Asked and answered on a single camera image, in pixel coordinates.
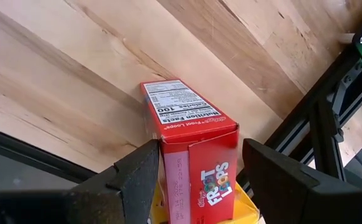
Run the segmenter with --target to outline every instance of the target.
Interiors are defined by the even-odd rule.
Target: wooden surface
[[[0,0],[0,131],[100,172],[147,140],[139,83],[181,78],[265,142],[360,25],[362,0]],[[362,109],[344,129],[347,163]]]

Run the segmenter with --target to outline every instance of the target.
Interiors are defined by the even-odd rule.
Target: box side panel
[[[190,223],[189,152],[164,155],[168,211],[171,224]]]
[[[235,197],[238,131],[189,146],[191,223],[231,219]]]

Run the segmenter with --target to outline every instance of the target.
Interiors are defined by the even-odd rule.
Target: nutrition facts label
[[[145,88],[161,124],[221,115],[179,80],[146,83]]]

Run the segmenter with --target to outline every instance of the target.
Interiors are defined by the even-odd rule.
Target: froot loops logo
[[[217,165],[213,170],[201,171],[201,181],[204,184],[204,191],[207,193],[207,201],[211,206],[220,202],[232,192],[228,173],[225,172],[228,167],[229,164],[224,162]]]

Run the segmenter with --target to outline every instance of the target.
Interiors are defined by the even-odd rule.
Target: red cereal box
[[[141,89],[147,131],[161,140],[170,223],[232,219],[238,124],[181,80]]]

